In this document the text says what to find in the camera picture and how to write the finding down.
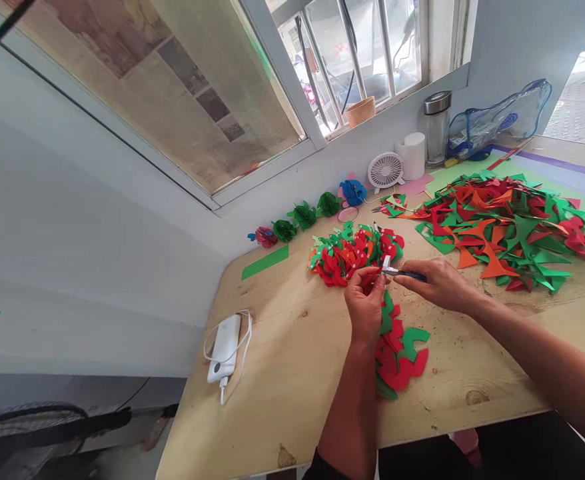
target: white power bank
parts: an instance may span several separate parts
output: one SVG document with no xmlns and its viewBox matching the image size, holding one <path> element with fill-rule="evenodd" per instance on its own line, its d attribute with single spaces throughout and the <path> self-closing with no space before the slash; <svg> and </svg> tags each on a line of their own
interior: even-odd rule
<svg viewBox="0 0 585 480">
<path fill-rule="evenodd" d="M 212 357 L 214 359 L 225 360 L 237 349 L 240 326 L 241 316 L 236 313 L 219 324 L 217 336 L 215 337 L 215 346 L 213 347 Z M 214 383 L 220 381 L 223 377 L 231 376 L 235 371 L 236 362 L 237 352 L 225 362 L 211 361 L 211 366 L 208 369 L 208 383 Z"/>
</svg>

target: wooden table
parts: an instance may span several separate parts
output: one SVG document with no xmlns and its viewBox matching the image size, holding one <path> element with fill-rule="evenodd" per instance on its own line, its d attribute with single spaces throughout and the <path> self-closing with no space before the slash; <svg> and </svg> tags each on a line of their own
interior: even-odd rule
<svg viewBox="0 0 585 480">
<path fill-rule="evenodd" d="M 537 137 L 525 150 L 585 165 L 584 144 Z M 425 199 L 422 193 L 408 204 Z M 406 240 L 404 260 L 440 255 L 414 230 L 416 221 L 372 213 L 377 205 L 363 205 L 356 223 L 372 225 L 376 220 L 400 233 Z M 206 382 L 207 362 L 199 353 L 158 480 L 229 479 L 310 462 L 350 339 L 343 289 L 326 287 L 306 268 L 311 235 L 327 236 L 335 226 L 336 221 L 318 220 L 289 243 L 287 260 L 244 281 L 244 267 L 268 250 L 251 251 L 226 268 L 206 333 L 235 311 L 250 309 L 255 323 L 245 371 L 237 392 L 221 407 L 219 386 Z M 446 258 L 456 264 L 458 252 Z M 482 270 L 470 267 L 462 273 L 487 294 L 585 351 L 585 261 L 562 265 L 574 277 L 555 297 L 543 288 L 506 292 L 493 279 L 481 280 Z M 395 304 L 401 305 L 404 325 L 426 329 L 432 337 L 424 375 L 413 379 L 399 400 L 380 401 L 379 447 L 549 408 L 511 356 L 474 321 L 394 283 L 389 288 Z M 233 380 L 227 392 L 232 388 Z"/>
</svg>

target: purple stripe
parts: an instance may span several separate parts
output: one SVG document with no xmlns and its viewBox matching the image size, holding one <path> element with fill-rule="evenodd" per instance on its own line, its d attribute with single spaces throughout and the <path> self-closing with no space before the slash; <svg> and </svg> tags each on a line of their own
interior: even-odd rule
<svg viewBox="0 0 585 480">
<path fill-rule="evenodd" d="M 502 152 L 509 152 L 512 149 L 507 147 L 502 147 L 501 145 L 493 144 L 492 146 L 495 150 L 501 150 Z M 566 162 L 563 160 L 551 159 L 549 157 L 544 157 L 543 155 L 537 155 L 536 153 L 529 153 L 520 151 L 517 153 L 520 157 L 527 158 L 530 160 L 536 160 L 541 163 L 547 163 L 548 165 L 554 165 L 555 167 L 560 167 L 566 170 L 572 170 L 579 173 L 585 174 L 585 166 L 583 165 L 575 165 L 574 163 Z"/>
</svg>

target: plastic bag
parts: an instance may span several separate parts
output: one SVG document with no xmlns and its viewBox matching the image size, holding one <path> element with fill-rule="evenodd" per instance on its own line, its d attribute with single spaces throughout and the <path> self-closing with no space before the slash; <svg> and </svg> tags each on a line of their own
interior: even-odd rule
<svg viewBox="0 0 585 480">
<path fill-rule="evenodd" d="M 519 140 L 533 136 L 551 92 L 546 79 L 535 80 L 496 105 L 455 115 L 448 132 L 447 157 L 465 160 L 501 132 Z"/>
</svg>

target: small desk fan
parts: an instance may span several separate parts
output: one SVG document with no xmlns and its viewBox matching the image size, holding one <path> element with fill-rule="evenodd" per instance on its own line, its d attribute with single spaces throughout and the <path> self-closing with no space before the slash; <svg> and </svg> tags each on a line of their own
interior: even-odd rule
<svg viewBox="0 0 585 480">
<path fill-rule="evenodd" d="M 374 187 L 375 195 L 379 189 L 392 187 L 395 183 L 403 185 L 403 159 L 393 152 L 382 152 L 368 166 L 368 180 Z"/>
</svg>

